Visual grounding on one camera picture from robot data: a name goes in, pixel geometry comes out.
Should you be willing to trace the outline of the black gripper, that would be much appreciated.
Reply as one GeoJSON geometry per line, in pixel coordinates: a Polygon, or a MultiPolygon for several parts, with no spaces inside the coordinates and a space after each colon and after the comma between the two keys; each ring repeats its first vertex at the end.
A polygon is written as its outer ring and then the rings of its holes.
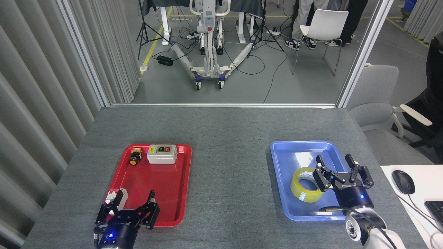
{"type": "MultiPolygon", "coordinates": [[[[317,166],[312,175],[321,192],[326,192],[329,188],[332,188],[336,181],[343,183],[343,177],[327,168],[320,155],[317,155],[315,160],[317,166]]],[[[367,166],[362,166],[356,162],[351,154],[346,154],[345,160],[351,169],[349,182],[354,184],[345,184],[345,187],[342,187],[342,184],[334,186],[339,206],[350,209],[374,208],[374,204],[367,194],[367,189],[374,185],[369,169],[367,166]]]]}
{"type": "Polygon", "coordinates": [[[152,230],[160,213],[155,200],[155,191],[150,190],[147,201],[135,209],[135,216],[116,215],[125,205],[125,190],[109,190],[96,218],[96,249],[132,249],[139,226],[152,230]]]}

